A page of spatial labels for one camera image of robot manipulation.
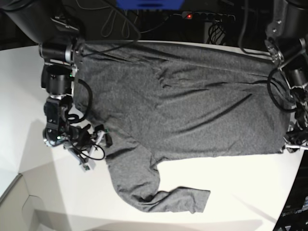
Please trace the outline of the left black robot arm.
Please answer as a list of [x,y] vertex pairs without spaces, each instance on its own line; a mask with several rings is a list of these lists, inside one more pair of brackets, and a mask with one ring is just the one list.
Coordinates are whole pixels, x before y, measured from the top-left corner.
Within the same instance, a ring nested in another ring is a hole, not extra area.
[[[274,105],[284,113],[293,113],[295,123],[284,135],[284,149],[308,150],[308,2],[275,0],[265,45],[275,68],[270,72],[267,90]],[[284,78],[294,108],[285,108],[274,98],[271,80],[275,74]]]

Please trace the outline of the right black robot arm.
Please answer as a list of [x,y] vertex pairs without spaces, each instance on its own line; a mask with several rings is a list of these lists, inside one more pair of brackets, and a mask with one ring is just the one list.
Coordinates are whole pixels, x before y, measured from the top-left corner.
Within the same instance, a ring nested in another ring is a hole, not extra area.
[[[38,44],[44,60],[41,87],[48,93],[44,104],[44,143],[49,147],[63,146],[84,171],[93,169],[94,152],[101,149],[102,143],[110,147],[113,142],[103,125],[95,127],[92,133],[91,125],[79,126],[88,117],[93,103],[90,86],[77,77],[84,48],[80,28],[71,24],[71,17],[59,1],[51,4],[43,0],[3,0],[0,9]],[[82,117],[70,112],[77,84],[88,93]]]

